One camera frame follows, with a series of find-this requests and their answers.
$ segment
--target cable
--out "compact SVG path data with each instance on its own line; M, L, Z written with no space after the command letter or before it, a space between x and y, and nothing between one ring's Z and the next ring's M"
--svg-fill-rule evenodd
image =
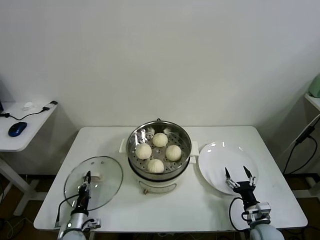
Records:
M72 199L72 198L74 198L74 197L77 197L77 196L79 196L79 194L76 194L76 195L67 197L65 200L63 200L62 202L60 202L59 207L58 207L58 214L56 215L56 219L55 219L55 227L56 227L56 228L59 227L60 208L61 208L61 205L62 205L65 201L67 201L67 200L69 200L69 199Z
M316 141L312 136L308 136L308 138L311 139L311 140L313 140L314 143L315 143L315 148L314 148L314 151L313 151L313 153L312 153L312 156L308 159L308 161L305 162L305 164L303 164L301 167L297 168L296 170L294 170L294 171L292 171L292 172L290 172L290 173L288 173L288 174L293 174L293 173L295 173L296 171L302 169L302 168L303 168L305 165L307 165L307 164L312 160L312 158L315 156L315 154L316 154L316 152L317 152L317 149L318 149L318 143L317 143L317 141Z
M20 217L22 217L22 219L20 221L18 221L15 225L13 225L10 222L13 219L20 218ZM29 220L27 217L24 217L24 216L13 216L13 217L9 218L8 220L4 220L3 221L3 225L1 226L1 230L3 230L3 227L4 227L5 224L7 224L9 226L9 231L6 234L6 239L9 239L9 240L14 239L18 234L20 234L23 231L24 227L25 227L26 221L33 225L33 222L31 220ZM20 223L22 223L22 222L23 222L22 227L19 229L18 232L15 233L15 228L17 226L19 226Z
M88 223L88 222L94 222L95 220L93 218L88 219L87 221L84 221L84 223L81 225L81 229L84 228L84 226Z
M289 144L289 146L288 146L284 151L282 151L281 154L279 154L279 155L277 156L277 159L279 159L279 158L292 146L292 144L294 144L294 143L297 141L297 139L300 137L300 135L303 134L303 133L305 132L305 130L306 130L318 117L319 117L319 119L316 121L316 123L313 125L313 127L316 126L316 124L317 124L318 121L320 120L320 113L319 113L317 116L315 116L315 118L314 118L311 122L309 122L309 124L299 133L299 135L296 137L296 139L294 139L294 140Z
M249 219L245 219L244 215L246 215L245 212L241 213L241 218L242 220L246 221L246 222L251 222Z
M16 118L15 116L12 116L12 115L9 113L9 117L10 117L10 118L13 118L13 119L15 119L15 120L21 121L22 119L25 119L26 117L29 117L29 116L31 116L31 115L40 114L40 113L43 113L44 111L45 111L45 110L42 109L41 111L38 111L38 112L35 112L35 113L30 113L30 114L28 114L28 115L25 115L25 116L22 117L22 118Z
M237 199L241 199L242 201L244 201L241 197L235 197L231 203L230 203L230 206L229 206L229 220L230 220L230 223L232 225L232 227L237 231L237 232L245 232L247 229L244 229L244 230L239 230L235 227L234 223L232 222L232 219L231 219L231 207L232 207L232 204L234 204L235 200Z
M9 117L10 117L10 118L13 118L13 119L15 119L15 120L17 120L17 121L21 121L22 119L25 119L26 117L29 117L29 116L31 116L31 115L36 115L36 114L43 113L44 111L48 111L48 110L50 110L51 108L53 108L54 106L56 106L57 104L58 104L57 101L51 101L51 102L48 103L47 105L43 106L42 109L41 109L41 111L35 112L35 113L30 113L30 114L28 114L28 115L23 116L22 118L17 118L17 117L15 117L15 116L12 116L12 115L11 115L10 113L8 113L8 112L0 113L0 117L5 117L5 118L9 118Z
M294 144L293 148L291 149L290 155L289 155L289 157L288 157L288 160L287 160L286 163L285 163L285 167L284 167L284 170L283 170L282 174L285 174L285 172L286 172L286 170L287 170L287 167L288 167L288 164L289 164L289 162L290 162L292 153L294 152L296 146L298 146L298 143L297 143L297 142Z

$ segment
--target electric steamer pot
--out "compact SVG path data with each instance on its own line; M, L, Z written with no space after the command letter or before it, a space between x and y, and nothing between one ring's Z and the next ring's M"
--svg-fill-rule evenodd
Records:
M168 143L164 147L157 147L153 144L152 138L157 133L164 133L168 137ZM152 155L149 159L139 159L136 156L136 148L139 144L147 143L152 148ZM181 148L182 156L178 161L169 161L166 158L167 147L177 145ZM181 175L190 161L191 140L187 132L179 125L162 121L147 122L139 126L129 136L126 144L126 152L131 169L139 177L151 182L165 182ZM159 159L164 164L162 173L152 173L147 170L147 162L151 159Z

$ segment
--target pot lid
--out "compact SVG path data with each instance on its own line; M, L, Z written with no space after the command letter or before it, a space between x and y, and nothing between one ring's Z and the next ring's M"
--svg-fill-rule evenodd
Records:
M88 211L98 209L112 200L122 184L124 174L117 160L109 156L91 157L76 166L64 183L64 198L78 194L87 172L91 172L90 200ZM75 206L77 198L67 200Z

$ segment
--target blue mouse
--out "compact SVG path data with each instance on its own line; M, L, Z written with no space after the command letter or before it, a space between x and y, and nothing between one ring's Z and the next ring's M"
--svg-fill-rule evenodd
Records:
M19 136L23 132L23 130L25 130L26 126L27 126L27 123L24 121L20 121L13 124L8 131L9 136L10 137Z

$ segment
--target white table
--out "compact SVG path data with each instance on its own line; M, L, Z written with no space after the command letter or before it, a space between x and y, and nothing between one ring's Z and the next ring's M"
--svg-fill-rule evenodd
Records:
M37 103L35 108L30 110L22 110L24 102L3 102L4 113L10 113L16 118L22 118L27 114L39 112L43 106L47 103ZM40 114L31 115L25 119L18 121L12 117L0 117L0 152L20 152L24 150L31 140L34 138L41 126L46 122L48 117L56 109L54 106L48 111L44 111ZM27 126L24 131L16 137L8 135L9 128L18 122L26 122ZM46 197L46 192L36 192L34 188L37 186L39 180L33 180L31 184L24 181L3 159L0 158L0 173L7 178L10 183L3 191L5 196L10 190L12 184L15 185L20 191L24 193L21 201L16 207L13 215L21 216L28 201L38 200L43 201Z
M135 181L125 155L118 153L123 138L133 127L84 127L66 156L34 221L39 230L53 230L59 203L64 199L64 183L70 171L82 161L94 156L110 156L123 168L123 183L117 195L107 205L89 213L101 218L97 232L215 232L233 230L228 219L228 207L234 196L211 187L201 176L197 164L186 169L181 185L164 194L142 193ZM201 149L212 141L241 143L257 161L259 181L254 191L260 202L269 202L271 224L276 228L297 228L308 221L295 196L282 176L266 145L251 126L184 127L191 140ZM72 208L64 204L60 222L69 220ZM241 220L242 203L232 207L236 227L247 228Z

